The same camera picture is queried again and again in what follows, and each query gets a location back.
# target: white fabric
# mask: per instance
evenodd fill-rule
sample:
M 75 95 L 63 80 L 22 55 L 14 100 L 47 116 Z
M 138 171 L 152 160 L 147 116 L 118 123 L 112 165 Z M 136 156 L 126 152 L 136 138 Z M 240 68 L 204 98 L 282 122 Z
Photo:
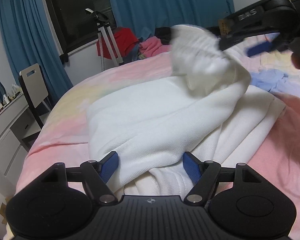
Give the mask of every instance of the white fabric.
M 248 162 L 285 107 L 249 86 L 250 74 L 210 33 L 185 25 L 175 32 L 175 76 L 126 87 L 88 109 L 90 158 L 118 153 L 108 183 L 118 195 L 183 198 L 193 186 L 182 166 L 185 151 L 228 167 Z

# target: white vanity table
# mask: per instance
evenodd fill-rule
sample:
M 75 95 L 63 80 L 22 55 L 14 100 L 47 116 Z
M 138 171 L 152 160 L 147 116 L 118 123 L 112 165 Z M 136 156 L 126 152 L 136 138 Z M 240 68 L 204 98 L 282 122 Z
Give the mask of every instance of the white vanity table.
M 22 140 L 18 139 L 19 131 L 28 127 L 27 109 L 26 98 L 20 94 L 0 112 L 0 193 L 4 197 L 15 194 L 28 153 Z

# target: brown label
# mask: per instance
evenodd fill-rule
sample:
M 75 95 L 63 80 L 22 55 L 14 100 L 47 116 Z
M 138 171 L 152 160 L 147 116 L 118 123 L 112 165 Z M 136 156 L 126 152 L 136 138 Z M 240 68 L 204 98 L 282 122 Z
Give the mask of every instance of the brown label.
M 221 35 L 226 36 L 231 31 L 230 27 L 227 26 L 225 19 L 219 20 L 218 22 Z

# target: window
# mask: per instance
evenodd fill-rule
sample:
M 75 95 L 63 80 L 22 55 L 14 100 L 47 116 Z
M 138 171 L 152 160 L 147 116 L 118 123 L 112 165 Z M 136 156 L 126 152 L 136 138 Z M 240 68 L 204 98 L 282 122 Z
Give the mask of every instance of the window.
M 116 27 L 110 0 L 46 0 L 53 27 L 64 53 L 98 38 L 97 24 L 85 8 L 107 15 Z

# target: white chair backrest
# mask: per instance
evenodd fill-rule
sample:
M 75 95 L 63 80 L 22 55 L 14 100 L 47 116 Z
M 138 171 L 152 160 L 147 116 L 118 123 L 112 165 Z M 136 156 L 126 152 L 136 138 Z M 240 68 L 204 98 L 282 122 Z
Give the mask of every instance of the white chair backrest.
M 39 64 L 21 70 L 19 74 L 23 78 L 34 107 L 37 107 L 48 96 L 48 90 L 41 75 Z

